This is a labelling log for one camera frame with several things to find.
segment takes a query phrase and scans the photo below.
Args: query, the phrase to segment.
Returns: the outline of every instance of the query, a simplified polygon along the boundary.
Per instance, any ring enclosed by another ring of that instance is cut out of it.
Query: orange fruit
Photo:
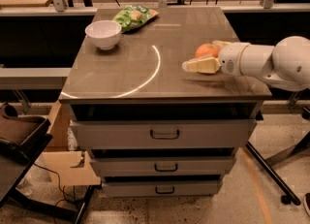
[[[213,44],[202,44],[200,47],[197,48],[195,52],[195,58],[210,54],[213,57],[218,57],[219,55],[219,47],[213,45]]]

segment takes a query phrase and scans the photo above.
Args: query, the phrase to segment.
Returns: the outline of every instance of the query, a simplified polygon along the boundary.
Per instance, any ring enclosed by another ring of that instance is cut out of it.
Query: white bowl
[[[99,20],[85,28],[87,38],[100,49],[111,49],[119,42],[121,25],[114,20]]]

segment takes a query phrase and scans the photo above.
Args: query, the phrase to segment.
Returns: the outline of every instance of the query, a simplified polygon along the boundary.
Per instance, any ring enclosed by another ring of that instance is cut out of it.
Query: snack bag
[[[112,20],[117,21],[122,26],[122,33],[139,28],[146,24],[158,12],[141,5],[127,5]]]

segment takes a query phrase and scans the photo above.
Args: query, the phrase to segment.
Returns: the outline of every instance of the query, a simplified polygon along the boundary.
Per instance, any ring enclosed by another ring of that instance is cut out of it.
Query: black handle
[[[177,166],[177,164],[175,164],[175,167],[173,169],[159,169],[157,167],[157,164],[155,164],[154,165],[154,169],[155,169],[156,172],[159,172],[159,173],[174,173],[174,172],[177,171],[178,166]]]
[[[164,192],[160,192],[158,191],[158,188],[155,187],[155,192],[158,195],[169,195],[169,194],[173,194],[174,193],[174,186],[172,187],[171,191],[164,191]]]
[[[180,131],[175,130],[175,133],[156,133],[151,129],[149,135],[154,140],[176,140],[180,137]]]

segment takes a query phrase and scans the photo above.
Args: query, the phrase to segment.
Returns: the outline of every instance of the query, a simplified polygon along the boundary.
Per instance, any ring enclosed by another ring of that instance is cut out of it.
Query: concrete floor
[[[298,143],[310,130],[310,120],[298,113],[264,113],[250,142],[269,157]],[[42,157],[37,161],[44,165]],[[310,150],[274,166],[302,201],[310,192]],[[46,171],[32,167],[26,176],[28,184],[20,190],[49,204],[62,199],[62,193],[51,183]],[[82,196],[85,187],[77,187]],[[245,149],[236,154],[232,171],[224,177],[220,192],[213,197],[175,197],[153,199],[107,199],[102,190],[95,193],[82,223],[101,224],[291,224],[310,223],[303,204],[283,205],[282,190]],[[71,208],[61,202],[58,206]],[[0,208],[0,223],[68,223],[28,211],[9,201]]]

